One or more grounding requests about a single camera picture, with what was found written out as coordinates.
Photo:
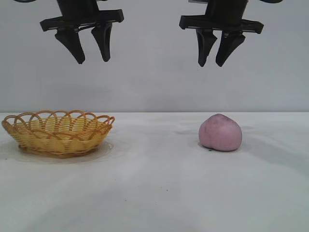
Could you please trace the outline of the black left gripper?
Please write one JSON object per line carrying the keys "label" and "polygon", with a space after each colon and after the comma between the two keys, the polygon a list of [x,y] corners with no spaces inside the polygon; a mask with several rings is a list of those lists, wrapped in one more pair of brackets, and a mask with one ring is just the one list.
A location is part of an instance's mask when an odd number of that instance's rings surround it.
{"label": "black left gripper", "polygon": [[124,20],[123,11],[100,10],[95,0],[58,0],[62,16],[40,22],[43,31],[57,29],[55,38],[73,55],[78,64],[85,61],[78,32],[75,29],[91,28],[91,33],[99,47],[102,59],[108,62],[112,23]]}

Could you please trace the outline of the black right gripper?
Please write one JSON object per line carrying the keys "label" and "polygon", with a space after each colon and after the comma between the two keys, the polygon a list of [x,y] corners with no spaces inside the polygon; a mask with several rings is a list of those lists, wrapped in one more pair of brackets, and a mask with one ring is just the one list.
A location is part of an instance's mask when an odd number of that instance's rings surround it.
{"label": "black right gripper", "polygon": [[196,29],[198,63],[201,67],[205,65],[217,40],[213,30],[223,31],[215,59],[219,67],[222,67],[232,52],[244,42],[246,37],[243,32],[262,32],[262,23],[242,18],[247,3],[247,0],[209,0],[205,14],[181,16],[181,29]]}

